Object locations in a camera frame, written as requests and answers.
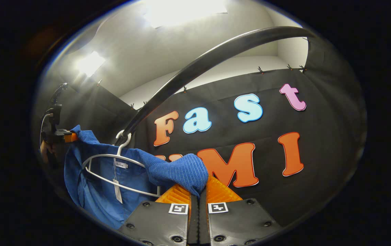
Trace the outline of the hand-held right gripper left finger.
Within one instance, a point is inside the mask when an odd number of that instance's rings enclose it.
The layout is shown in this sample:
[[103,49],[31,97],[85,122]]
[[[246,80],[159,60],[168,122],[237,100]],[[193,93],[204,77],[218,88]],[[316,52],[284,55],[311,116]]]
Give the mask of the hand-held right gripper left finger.
[[118,231],[147,246],[199,246],[198,199],[178,184],[141,202]]

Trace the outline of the black clothes rail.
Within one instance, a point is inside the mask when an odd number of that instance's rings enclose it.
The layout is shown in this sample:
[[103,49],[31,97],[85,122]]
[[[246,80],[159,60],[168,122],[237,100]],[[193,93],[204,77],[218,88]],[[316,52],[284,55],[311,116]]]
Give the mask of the black clothes rail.
[[316,38],[317,36],[310,30],[304,28],[277,26],[243,33],[208,50],[181,69],[153,94],[150,100],[137,111],[123,132],[117,136],[115,145],[121,147],[123,144],[129,143],[129,134],[135,131],[137,125],[142,120],[178,90],[216,65],[257,46],[282,39],[300,37]]

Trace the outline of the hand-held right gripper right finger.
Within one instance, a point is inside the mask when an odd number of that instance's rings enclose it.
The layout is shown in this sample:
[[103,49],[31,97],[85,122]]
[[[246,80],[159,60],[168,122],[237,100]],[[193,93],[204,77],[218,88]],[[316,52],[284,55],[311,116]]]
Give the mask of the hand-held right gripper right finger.
[[243,199],[213,176],[199,199],[199,246],[249,246],[283,227],[255,199]]

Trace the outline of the blue corduroy jacket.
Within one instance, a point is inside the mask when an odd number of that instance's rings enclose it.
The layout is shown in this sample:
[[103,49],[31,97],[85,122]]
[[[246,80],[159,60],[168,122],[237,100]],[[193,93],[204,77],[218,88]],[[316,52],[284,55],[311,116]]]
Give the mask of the blue corduroy jacket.
[[163,191],[181,185],[199,197],[208,180],[202,160],[186,154],[173,162],[159,159],[140,149],[122,148],[127,162],[111,158],[118,146],[100,143],[92,131],[77,125],[78,137],[69,145],[64,160],[64,182],[73,202],[99,221],[119,229],[136,207],[153,201],[157,187]]

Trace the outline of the large ceiling light panel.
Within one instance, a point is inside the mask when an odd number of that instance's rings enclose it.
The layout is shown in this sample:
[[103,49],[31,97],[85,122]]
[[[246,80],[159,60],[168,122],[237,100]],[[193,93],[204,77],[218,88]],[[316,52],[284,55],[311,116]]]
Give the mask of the large ceiling light panel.
[[224,0],[144,0],[144,19],[153,28],[174,26],[215,14],[227,14]]

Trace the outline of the small ceiling light panel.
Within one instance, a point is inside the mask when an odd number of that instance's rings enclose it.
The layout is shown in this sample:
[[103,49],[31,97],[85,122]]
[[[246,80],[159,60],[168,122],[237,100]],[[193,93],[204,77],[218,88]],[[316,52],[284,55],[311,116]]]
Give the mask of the small ceiling light panel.
[[76,68],[79,72],[91,77],[105,63],[106,59],[101,57],[97,51],[93,51],[86,57],[80,59]]

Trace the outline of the white jacket hanger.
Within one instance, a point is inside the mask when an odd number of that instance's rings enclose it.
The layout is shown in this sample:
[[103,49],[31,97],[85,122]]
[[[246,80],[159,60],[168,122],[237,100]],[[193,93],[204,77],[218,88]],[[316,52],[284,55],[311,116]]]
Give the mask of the white jacket hanger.
[[148,195],[148,196],[151,196],[151,197],[159,198],[160,195],[161,195],[161,187],[160,186],[157,187],[157,191],[156,191],[155,194],[154,193],[149,193],[149,192],[140,191],[140,190],[136,190],[136,189],[133,189],[133,188],[121,185],[118,182],[115,182],[115,181],[112,181],[112,180],[108,180],[108,179],[106,179],[106,178],[104,178],[104,177],[102,177],[100,175],[97,175],[94,172],[92,172],[92,159],[98,158],[98,157],[110,157],[110,158],[113,158],[114,159],[114,166],[115,166],[115,163],[116,163],[116,159],[120,159],[120,160],[124,160],[126,162],[134,163],[137,166],[140,166],[140,167],[146,169],[146,167],[145,167],[145,165],[143,163],[140,163],[140,162],[138,162],[136,160],[133,160],[133,159],[130,159],[130,158],[127,158],[127,157],[121,155],[121,152],[122,152],[123,148],[125,146],[127,146],[130,143],[130,141],[131,141],[131,133],[128,134],[127,140],[123,144],[118,146],[118,150],[117,150],[116,154],[97,154],[97,155],[93,155],[93,156],[87,158],[82,163],[81,169],[86,170],[89,174],[95,176],[96,178],[101,179],[101,180],[103,180],[105,182],[108,182],[108,183],[110,183],[110,184],[112,184],[112,185],[114,185],[116,187],[123,188],[123,189],[129,190],[129,191],[132,191],[132,192],[136,192],[136,193],[139,193],[139,194],[142,194],[142,195]]

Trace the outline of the plain black backdrop cloth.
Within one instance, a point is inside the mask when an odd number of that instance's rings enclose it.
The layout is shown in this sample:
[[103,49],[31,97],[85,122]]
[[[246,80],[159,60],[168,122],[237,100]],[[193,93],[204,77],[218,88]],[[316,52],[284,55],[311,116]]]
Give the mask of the plain black backdrop cloth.
[[113,144],[117,133],[136,114],[130,105],[96,82],[44,83],[36,91],[30,115],[33,145],[37,149],[40,149],[40,131],[51,128],[49,120],[41,122],[41,118],[52,107],[52,96],[62,105],[58,129],[71,130],[80,125],[105,144]]

